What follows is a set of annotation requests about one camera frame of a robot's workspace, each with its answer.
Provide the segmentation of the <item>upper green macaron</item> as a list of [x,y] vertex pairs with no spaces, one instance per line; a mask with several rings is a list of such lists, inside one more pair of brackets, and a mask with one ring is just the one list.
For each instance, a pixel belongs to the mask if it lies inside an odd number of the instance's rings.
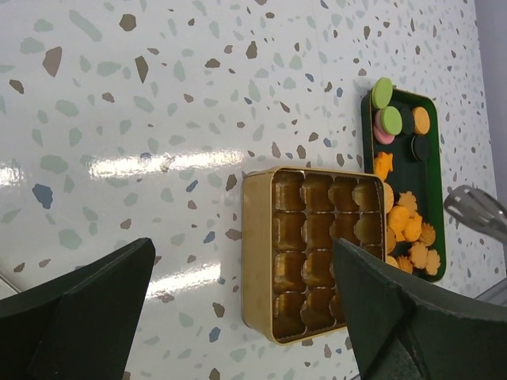
[[371,100],[377,109],[386,108],[392,98],[393,84],[389,78],[381,77],[372,88]]

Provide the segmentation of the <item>black sandwich cookie lower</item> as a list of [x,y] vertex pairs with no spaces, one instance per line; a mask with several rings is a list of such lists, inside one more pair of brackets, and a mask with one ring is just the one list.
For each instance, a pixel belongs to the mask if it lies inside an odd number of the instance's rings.
[[431,154],[429,138],[426,135],[414,135],[411,139],[410,149],[417,161],[426,161]]

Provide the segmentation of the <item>silver metal tongs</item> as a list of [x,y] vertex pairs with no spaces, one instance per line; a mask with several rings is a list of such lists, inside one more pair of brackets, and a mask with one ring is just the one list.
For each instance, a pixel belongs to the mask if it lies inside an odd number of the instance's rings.
[[447,195],[444,209],[466,227],[506,245],[506,207],[487,192],[460,185]]

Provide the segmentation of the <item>black sandwich cookie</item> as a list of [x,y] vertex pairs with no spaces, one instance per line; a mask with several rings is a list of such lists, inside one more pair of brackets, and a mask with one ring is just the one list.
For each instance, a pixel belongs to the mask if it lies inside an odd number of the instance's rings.
[[408,107],[401,107],[399,109],[402,117],[402,133],[404,135],[412,135],[414,133],[414,115]]
[[410,149],[417,161],[426,161],[431,154],[429,138],[426,135],[414,135],[411,139]]

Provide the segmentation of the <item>lower green macaron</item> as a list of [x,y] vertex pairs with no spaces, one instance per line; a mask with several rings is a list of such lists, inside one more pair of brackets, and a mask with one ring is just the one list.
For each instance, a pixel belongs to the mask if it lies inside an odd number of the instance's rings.
[[389,135],[399,135],[402,131],[402,116],[394,106],[387,106],[380,110],[380,123],[384,131]]

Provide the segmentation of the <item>pink macaron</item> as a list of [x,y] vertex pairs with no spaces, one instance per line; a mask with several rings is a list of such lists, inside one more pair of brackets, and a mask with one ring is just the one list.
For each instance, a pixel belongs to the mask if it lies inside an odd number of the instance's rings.
[[380,110],[378,110],[375,114],[375,122],[374,122],[374,126],[373,126],[372,130],[373,130],[373,135],[375,136],[375,139],[383,145],[389,145],[389,144],[393,143],[393,141],[395,140],[395,137],[393,135],[388,134],[383,129]]

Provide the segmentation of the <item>swirl butter cookie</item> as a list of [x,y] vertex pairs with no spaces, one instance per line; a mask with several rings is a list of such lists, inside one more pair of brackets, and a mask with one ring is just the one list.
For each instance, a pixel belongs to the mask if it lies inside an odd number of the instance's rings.
[[398,268],[406,273],[412,274],[414,271],[414,266],[407,256],[398,256],[396,258]]

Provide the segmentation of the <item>gold cookie tin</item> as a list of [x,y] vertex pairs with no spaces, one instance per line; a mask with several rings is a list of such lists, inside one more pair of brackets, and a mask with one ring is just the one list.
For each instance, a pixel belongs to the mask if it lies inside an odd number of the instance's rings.
[[346,326],[333,269],[343,238],[383,259],[386,223],[375,175],[278,166],[242,183],[242,319],[279,345]]

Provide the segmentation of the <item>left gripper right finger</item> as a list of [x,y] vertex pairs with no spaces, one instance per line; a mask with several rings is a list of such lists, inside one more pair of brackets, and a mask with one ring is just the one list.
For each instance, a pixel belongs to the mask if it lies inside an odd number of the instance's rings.
[[504,379],[506,308],[435,286],[333,242],[333,268],[362,379]]

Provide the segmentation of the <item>black sandwich cookie upper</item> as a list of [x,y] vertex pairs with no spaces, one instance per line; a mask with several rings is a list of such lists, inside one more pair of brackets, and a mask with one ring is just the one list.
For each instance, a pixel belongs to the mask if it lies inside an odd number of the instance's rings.
[[404,135],[412,135],[414,133],[414,115],[408,107],[401,107],[399,109],[402,117],[402,133]]

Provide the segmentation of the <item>green cookie tray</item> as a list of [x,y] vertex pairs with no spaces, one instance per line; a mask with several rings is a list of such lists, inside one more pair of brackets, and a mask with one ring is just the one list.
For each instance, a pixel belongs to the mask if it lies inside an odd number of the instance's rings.
[[364,171],[374,172],[374,158],[380,151],[393,154],[394,171],[388,174],[387,183],[393,188],[395,196],[400,192],[411,191],[417,198],[417,212],[423,221],[431,224],[436,231],[436,240],[430,246],[440,255],[441,265],[436,275],[427,275],[425,271],[416,269],[414,274],[430,283],[441,280],[446,270],[446,247],[444,231],[444,210],[442,197],[442,180],[440,169],[440,148],[438,115],[435,104],[427,97],[394,89],[390,105],[397,109],[423,107],[429,113],[431,127],[426,136],[429,138],[431,154],[426,161],[417,161],[410,149],[411,139],[415,135],[400,135],[393,143],[383,145],[373,135],[376,110],[371,101],[371,93],[367,92],[361,101],[360,114],[364,150]]

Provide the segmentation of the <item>green macaron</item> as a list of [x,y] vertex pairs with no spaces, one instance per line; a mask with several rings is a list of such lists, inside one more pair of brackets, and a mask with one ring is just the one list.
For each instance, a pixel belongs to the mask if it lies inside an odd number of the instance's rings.
[[384,131],[389,135],[399,135],[402,131],[402,116],[394,106],[387,106],[380,110],[380,123]]
[[372,88],[371,100],[377,109],[386,108],[392,98],[393,84],[389,78],[381,77]]

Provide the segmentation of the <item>orange sandwich cookie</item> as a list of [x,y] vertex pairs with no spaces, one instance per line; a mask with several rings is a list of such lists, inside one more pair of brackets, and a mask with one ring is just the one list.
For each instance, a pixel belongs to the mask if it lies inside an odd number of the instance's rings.
[[431,127],[429,113],[423,107],[415,107],[412,109],[414,118],[414,132],[417,135],[426,135]]

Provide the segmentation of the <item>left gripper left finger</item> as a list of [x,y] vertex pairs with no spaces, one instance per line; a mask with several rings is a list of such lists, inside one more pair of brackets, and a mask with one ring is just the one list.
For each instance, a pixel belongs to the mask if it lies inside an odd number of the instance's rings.
[[3,379],[121,379],[154,266],[139,238],[1,301]]

